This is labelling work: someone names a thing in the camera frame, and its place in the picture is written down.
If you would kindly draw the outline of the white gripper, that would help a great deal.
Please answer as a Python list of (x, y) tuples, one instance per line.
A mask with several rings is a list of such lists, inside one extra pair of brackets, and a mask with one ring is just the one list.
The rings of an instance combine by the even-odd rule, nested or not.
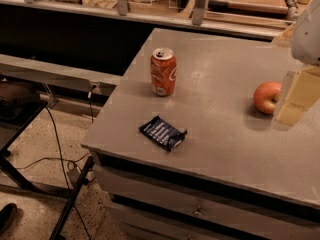
[(292, 56), (304, 65), (283, 79), (275, 121), (294, 126), (320, 99), (320, 0), (312, 0), (298, 17), (291, 41)]

